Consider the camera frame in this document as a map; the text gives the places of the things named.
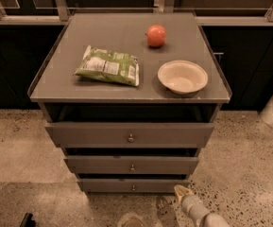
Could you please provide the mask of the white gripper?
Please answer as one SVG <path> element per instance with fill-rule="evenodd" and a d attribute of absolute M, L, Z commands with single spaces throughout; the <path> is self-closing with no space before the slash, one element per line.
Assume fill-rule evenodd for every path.
<path fill-rule="evenodd" d="M 193 195 L 192 190 L 181 184 L 176 184 L 174 191 L 182 211 L 194 223 L 194 226 L 210 227 L 207 219 L 210 210 L 205 207 L 203 201 L 197 195 Z"/>

